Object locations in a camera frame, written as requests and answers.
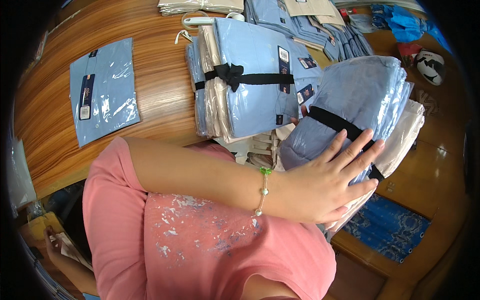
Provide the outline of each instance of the pink t-shirt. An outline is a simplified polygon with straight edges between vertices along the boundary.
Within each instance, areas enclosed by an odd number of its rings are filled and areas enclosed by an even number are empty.
[[[217,144],[189,148],[234,161]],[[315,224],[147,193],[122,138],[93,162],[83,210],[102,300],[239,299],[255,274],[320,300],[335,276],[334,252]]]

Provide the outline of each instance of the bracelet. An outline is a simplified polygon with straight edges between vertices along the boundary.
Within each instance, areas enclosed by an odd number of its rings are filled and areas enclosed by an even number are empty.
[[[262,193],[262,199],[260,201],[260,205],[258,206],[258,208],[255,209],[255,215],[256,216],[261,216],[262,215],[262,207],[264,205],[265,197],[268,194],[267,176],[268,176],[268,174],[272,174],[272,169],[261,167],[260,168],[260,173],[262,173],[264,175],[264,188],[260,190],[260,192]]]

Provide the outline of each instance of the black strap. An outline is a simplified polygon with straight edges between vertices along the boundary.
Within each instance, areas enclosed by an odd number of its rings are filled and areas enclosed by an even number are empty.
[[[195,82],[195,91],[205,88],[205,81]]]
[[[243,75],[243,66],[227,63],[215,66],[215,71],[222,80],[236,92],[240,84],[294,84],[292,74],[246,74]]]
[[[375,165],[372,165],[372,171],[368,175],[368,178],[377,178],[378,182],[382,182],[382,180],[385,179]]]
[[[205,73],[205,81],[209,81],[211,79],[214,79],[215,77],[218,77],[216,70]]]
[[[362,130],[357,126],[353,125],[352,123],[348,122],[342,117],[337,116],[334,113],[329,112],[323,108],[319,108],[316,106],[310,107],[310,112],[308,116],[314,118],[315,120],[319,121],[322,124],[332,128],[336,132],[342,131],[342,129],[347,130],[347,138],[351,141],[355,141],[358,136],[362,133]],[[373,146],[375,142],[370,140],[364,147],[363,151],[367,151],[370,147]],[[368,175],[369,178],[377,178],[378,181],[382,181],[384,179],[383,175],[377,169],[375,165],[372,165],[372,171]]]

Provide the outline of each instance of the hand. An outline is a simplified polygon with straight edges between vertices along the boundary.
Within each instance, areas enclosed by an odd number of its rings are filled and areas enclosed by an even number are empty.
[[[43,230],[43,237],[45,238],[45,243],[47,244],[47,253],[50,260],[53,260],[56,256],[61,255],[61,246],[62,241],[56,239],[55,241],[50,241],[50,236],[55,237],[55,232],[53,231],[52,226],[48,225],[45,230]]]
[[[365,130],[352,144],[340,153],[347,137],[344,129],[330,146],[316,159],[284,174],[278,174],[282,210],[274,209],[274,203],[266,201],[274,215],[304,223],[324,223],[339,220],[347,211],[343,205],[375,189],[377,179],[348,186],[381,153],[384,141],[378,140],[358,158],[362,148],[370,141],[373,130]]]

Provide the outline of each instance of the wooden table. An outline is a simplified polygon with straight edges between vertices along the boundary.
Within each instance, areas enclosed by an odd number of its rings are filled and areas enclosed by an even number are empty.
[[[24,142],[38,199],[86,178],[91,162],[115,136],[182,146],[203,140],[195,134],[194,99],[185,62],[189,42],[180,38],[174,45],[183,29],[181,17],[162,17],[157,2],[97,0],[48,36],[40,62],[19,87],[15,100],[15,134]],[[133,37],[142,121],[79,148],[69,99],[70,64],[127,37]]]

